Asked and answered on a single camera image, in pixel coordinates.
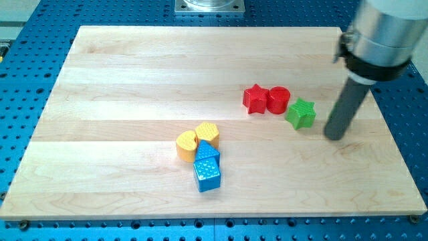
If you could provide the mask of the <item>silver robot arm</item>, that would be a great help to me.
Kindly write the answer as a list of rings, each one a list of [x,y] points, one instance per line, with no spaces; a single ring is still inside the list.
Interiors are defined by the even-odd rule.
[[[363,0],[338,40],[348,77],[373,85],[400,77],[427,29],[427,0]]]

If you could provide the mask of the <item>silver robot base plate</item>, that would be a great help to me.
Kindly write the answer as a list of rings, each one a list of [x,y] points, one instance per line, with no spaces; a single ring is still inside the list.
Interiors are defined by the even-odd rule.
[[[177,14],[245,13],[244,0],[174,0]]]

